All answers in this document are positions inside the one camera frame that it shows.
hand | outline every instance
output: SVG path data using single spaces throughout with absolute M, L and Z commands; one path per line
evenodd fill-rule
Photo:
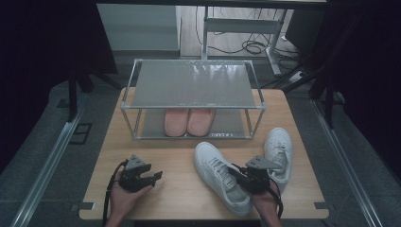
M 270 180 L 270 188 L 278 195 L 277 185 Z M 259 212 L 260 217 L 270 227 L 281 226 L 280 219 L 277 216 L 277 203 L 269 192 L 251 195 L 254 207 Z
M 152 188 L 151 185 L 142 188 L 138 192 L 131 193 L 124 190 L 118 181 L 120 180 L 121 172 L 115 175 L 112 193 L 110 196 L 111 214 L 105 226 L 119 226 L 125 216 L 132 210 L 138 200 L 147 194 Z

clear acrylic shelf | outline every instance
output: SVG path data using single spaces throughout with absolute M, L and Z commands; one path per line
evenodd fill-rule
M 134 139 L 252 139 L 266 104 L 251 61 L 135 60 L 120 108 Z M 216 113 L 205 136 L 172 137 L 165 134 L 169 108 Z

shoelace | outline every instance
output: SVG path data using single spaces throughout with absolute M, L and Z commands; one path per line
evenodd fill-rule
M 278 149 L 277 155 L 273 158 L 273 162 L 281 166 L 281 169 L 275 169 L 271 173 L 283 173 L 287 167 L 287 156 L 286 156 L 286 143 L 275 141 L 274 149 Z
M 221 162 L 218 157 L 210 160 L 208 162 L 208 166 L 211 168 L 216 177 L 221 178 L 227 189 L 230 189 L 235 185 L 233 177 L 228 173 L 227 165 Z

white sneaker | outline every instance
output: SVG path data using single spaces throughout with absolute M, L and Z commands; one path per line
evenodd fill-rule
M 201 178 L 215 190 L 227 207 L 238 216 L 249 214 L 253 208 L 250 196 L 245 193 L 228 167 L 239 170 L 228 163 L 221 152 L 207 142 L 195 148 L 195 166 Z
M 268 170 L 268 172 L 270 177 L 277 182 L 280 192 L 283 193 L 292 170 L 292 144 L 286 130 L 275 128 L 270 131 L 265 141 L 265 158 L 282 167 Z

wooden table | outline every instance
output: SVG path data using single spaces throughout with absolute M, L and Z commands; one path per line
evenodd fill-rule
M 293 144 L 292 178 L 283 195 L 282 218 L 327 218 L 327 209 L 317 209 L 324 202 L 322 191 L 307 157 L 286 97 L 280 90 L 262 90 L 267 103 L 253 140 L 206 140 L 215 145 L 231 163 L 244 166 L 255 155 L 264 155 L 263 145 L 270 130 L 286 129 Z M 194 165 L 195 146 L 202 139 L 132 140 L 120 111 L 122 95 L 115 106 L 112 121 L 99 153 L 92 179 L 83 202 L 93 202 L 93 210 L 80 210 L 83 219 L 102 219 L 107 184 L 115 168 L 133 154 L 152 164 L 148 175 L 163 171 L 156 186 L 141 199 L 128 218 L 155 219 L 259 219 L 255 209 L 248 216 L 237 217 L 220 197 L 203 182 Z

